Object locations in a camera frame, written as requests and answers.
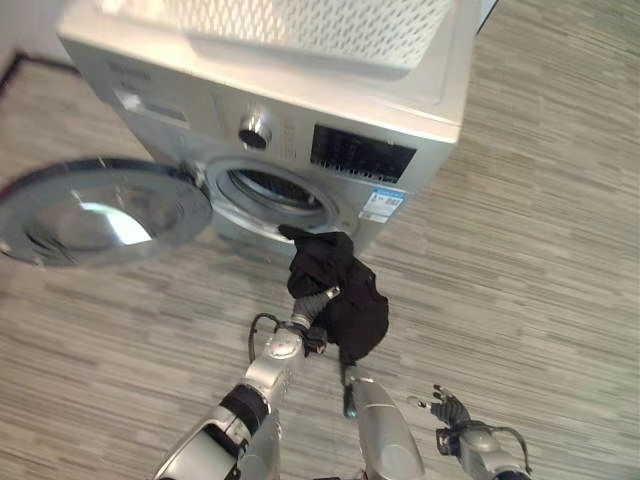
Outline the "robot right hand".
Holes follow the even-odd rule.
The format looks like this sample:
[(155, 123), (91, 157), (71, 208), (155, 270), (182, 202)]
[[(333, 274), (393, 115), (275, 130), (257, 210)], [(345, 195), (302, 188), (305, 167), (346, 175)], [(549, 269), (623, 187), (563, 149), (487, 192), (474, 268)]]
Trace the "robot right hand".
[(464, 404), (447, 388), (433, 385), (432, 398), (410, 395), (407, 398), (410, 405), (428, 411), (449, 428), (458, 428), (471, 421), (471, 416)]

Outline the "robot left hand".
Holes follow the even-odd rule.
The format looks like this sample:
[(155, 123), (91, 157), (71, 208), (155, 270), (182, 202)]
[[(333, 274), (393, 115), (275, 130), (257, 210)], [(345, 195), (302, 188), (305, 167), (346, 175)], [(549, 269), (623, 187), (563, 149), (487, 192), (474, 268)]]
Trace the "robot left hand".
[(291, 321), (309, 329), (317, 316), (325, 307), (341, 293), (338, 286), (331, 287), (320, 293), (296, 299), (293, 304)]

